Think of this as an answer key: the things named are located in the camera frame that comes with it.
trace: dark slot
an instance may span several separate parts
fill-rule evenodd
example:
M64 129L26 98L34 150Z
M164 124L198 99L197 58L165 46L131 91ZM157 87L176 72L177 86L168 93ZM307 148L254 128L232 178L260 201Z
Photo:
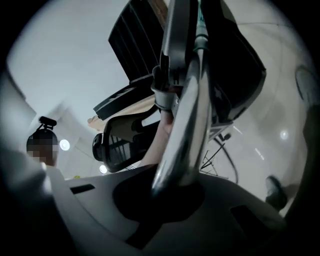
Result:
M117 36L116 31L114 31L112 37L110 37L109 43L129 80L134 79L137 76L136 71L132 70L132 67L130 66L132 64L131 59L126 60L129 53L125 54L126 49L119 43L119 37Z
M120 29L120 24L123 25L121 18L119 19L117 27L113 32L118 38L116 41L120 45L120 49L124 52L125 59L129 63L130 68L136 70L135 75L137 76L137 78L141 77L138 65L136 64L137 60L135 60L134 56L132 55L132 42L130 42L130 40L128 39L128 35L125 33L124 29Z
M138 70L139 76L142 77L142 76L148 75L148 71L145 67L145 63L142 60L140 51L137 48L135 39L133 38L131 32L129 31L123 16L119 18L116 26L117 26L118 32L121 34L123 42L127 47L127 50L129 51L133 59L136 69Z
M137 47L139 48L143 61L148 68L148 73L151 74L152 69L158 65L156 55L159 55L159 52L154 52L144 26L139 20L137 13L135 13L135 10L130 6L130 9L128 9L126 13L125 19L127 20L127 25L132 32L133 37L136 39Z
M130 13L130 9L127 8L122 15L122 21L126 28L126 34L132 41L132 48L134 48L137 56L141 59L140 65L141 73L145 72L145 75L150 74L151 72L148 71L148 66L145 62L146 56L143 56L142 51L146 49L146 45L148 46L148 40L145 40L143 34L141 35L141 27L135 25L136 19L133 18L132 14Z
M134 9L136 15L139 17L140 22L143 24L145 34L152 45L157 62L159 63L164 30L154 10L147 1L132 0L130 4L131 8Z
M91 184L86 184L86 185L81 185L81 186L75 186L75 187L71 187L71 191L73 194L79 194L82 192L86 192L89 190L93 190L95 187Z
M253 242L261 243L268 239L272 231L268 229L245 205L230 209L246 237Z

